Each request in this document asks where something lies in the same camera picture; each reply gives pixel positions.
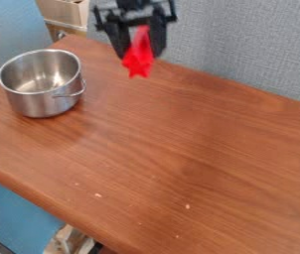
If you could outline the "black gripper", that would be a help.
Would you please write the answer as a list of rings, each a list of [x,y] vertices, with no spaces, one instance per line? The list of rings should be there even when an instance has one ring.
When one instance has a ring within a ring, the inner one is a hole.
[[[178,20],[175,0],[107,0],[92,5],[91,13],[120,59],[130,48],[128,28],[147,29],[152,56],[162,55],[167,24]]]

